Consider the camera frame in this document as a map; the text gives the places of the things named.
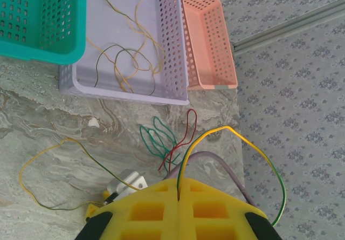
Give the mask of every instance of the marble floor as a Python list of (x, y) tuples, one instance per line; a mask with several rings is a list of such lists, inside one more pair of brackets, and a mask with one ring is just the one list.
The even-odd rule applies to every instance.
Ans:
[[(198, 112), (197, 135), (225, 124), (239, 129), (235, 90), (194, 91), (189, 99), (189, 106), (156, 106), (62, 96), (56, 66), (0, 57), (0, 239), (74, 239), (83, 227), (86, 207), (43, 209), (18, 182), (21, 167), (31, 157), (67, 136), (80, 140), (111, 171), (136, 169), (151, 185), (165, 173), (157, 171), (161, 160), (149, 154), (141, 141), (140, 124), (150, 126), (156, 115), (181, 139), (185, 114), (192, 107)], [(229, 132), (209, 136), (197, 150), (219, 154), (244, 181), (241, 142)], [(41, 156), (23, 176), (42, 203), (64, 208), (100, 200), (111, 180), (73, 143)], [(240, 197), (212, 160), (196, 161), (187, 168), (187, 176)]]

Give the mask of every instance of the green plastic basket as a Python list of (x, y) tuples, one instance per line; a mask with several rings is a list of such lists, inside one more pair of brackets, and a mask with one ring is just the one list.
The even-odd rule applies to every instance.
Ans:
[(85, 50), (86, 0), (0, 0), (0, 54), (56, 64)]

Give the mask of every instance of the purple plastic basket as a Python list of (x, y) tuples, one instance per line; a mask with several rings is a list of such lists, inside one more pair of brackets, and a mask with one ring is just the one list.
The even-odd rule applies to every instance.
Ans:
[[(139, 0), (110, 0), (115, 7), (134, 19), (134, 9)], [(115, 13), (105, 0), (88, 0), (87, 35), (101, 49), (113, 43), (131, 49), (139, 49), (144, 36), (133, 32), (124, 16)], [(181, 14), (181, 0), (143, 0), (138, 10), (138, 21), (161, 44), (165, 50), (164, 65), (155, 75), (140, 71), (129, 79), (134, 93), (124, 92), (115, 78), (114, 65), (105, 56), (99, 61), (99, 80), (96, 84), (96, 62), (100, 51), (87, 43), (84, 56), (75, 64), (60, 66), (60, 91), (62, 94), (83, 97), (97, 97), (117, 100), (135, 100), (158, 104), (187, 105), (188, 75), (185, 57), (184, 31)], [(107, 54), (115, 59), (121, 50), (113, 47)], [(158, 65), (156, 51), (151, 41), (147, 41), (141, 51), (154, 66)], [(147, 69), (148, 63), (138, 55), (140, 68)], [(124, 76), (134, 72), (132, 59), (121, 53), (118, 67)]]

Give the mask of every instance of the red wire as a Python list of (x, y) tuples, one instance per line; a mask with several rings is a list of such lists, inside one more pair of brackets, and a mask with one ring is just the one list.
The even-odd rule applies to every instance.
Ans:
[[(181, 144), (181, 143), (185, 140), (185, 138), (187, 137), (187, 135), (188, 135), (188, 128), (189, 128), (189, 113), (190, 113), (190, 112), (194, 112), (194, 114), (195, 114), (194, 131), (193, 131), (192, 137), (191, 137), (191, 139), (189, 140), (189, 142)], [(179, 147), (188, 145), (188, 144), (190, 144), (190, 143), (192, 142), (192, 140), (193, 140), (193, 138), (194, 138), (194, 134), (195, 134), (195, 132), (196, 132), (197, 120), (198, 120), (198, 114), (196, 113), (196, 111), (195, 111), (194, 109), (189, 109), (189, 110), (187, 111), (187, 125), (186, 125), (185, 135), (184, 135), (183, 139), (182, 139), (179, 143), (177, 143), (177, 145), (169, 152), (169, 154), (167, 154), (167, 156), (164, 158), (164, 160), (163, 160), (161, 166), (159, 167), (158, 171), (160, 171), (160, 170), (162, 169), (164, 163), (166, 162), (166, 160), (167, 160), (168, 157), (170, 156), (170, 160), (169, 160), (169, 172), (170, 172), (171, 159), (173, 158), (173, 153), (174, 153), (174, 151), (175, 151), (176, 149), (178, 149)]]

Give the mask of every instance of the plastic basket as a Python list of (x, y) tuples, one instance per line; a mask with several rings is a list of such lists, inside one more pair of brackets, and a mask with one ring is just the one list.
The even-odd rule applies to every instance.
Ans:
[(189, 90), (236, 88), (220, 0), (183, 0)]
[(56, 64), (85, 49), (86, 0), (0, 0), (0, 54)]
[[(134, 9), (139, 0), (110, 0), (120, 11), (134, 16)], [(96, 63), (100, 51), (86, 43), (83, 57), (75, 64), (60, 67), (60, 91), (62, 94), (98, 97), (117, 100), (136, 100), (158, 104), (188, 104), (188, 73), (183, 37), (181, 0), (143, 0), (138, 10), (138, 22), (144, 26), (165, 50), (164, 65), (155, 75), (156, 87), (151, 72), (140, 72), (128, 82), (134, 93), (124, 92), (115, 78), (114, 65), (105, 56), (101, 56), (98, 65), (98, 83)], [(88, 0), (87, 35), (101, 49), (113, 43), (131, 49), (139, 49), (144, 40), (129, 28), (126, 18), (116, 12), (105, 0)], [(121, 49), (113, 47), (107, 51), (115, 59)], [(148, 41), (141, 51), (154, 66), (158, 64), (156, 51)], [(148, 64), (138, 57), (141, 68)], [(124, 76), (133, 73), (132, 59), (126, 53), (118, 59), (118, 67)]]

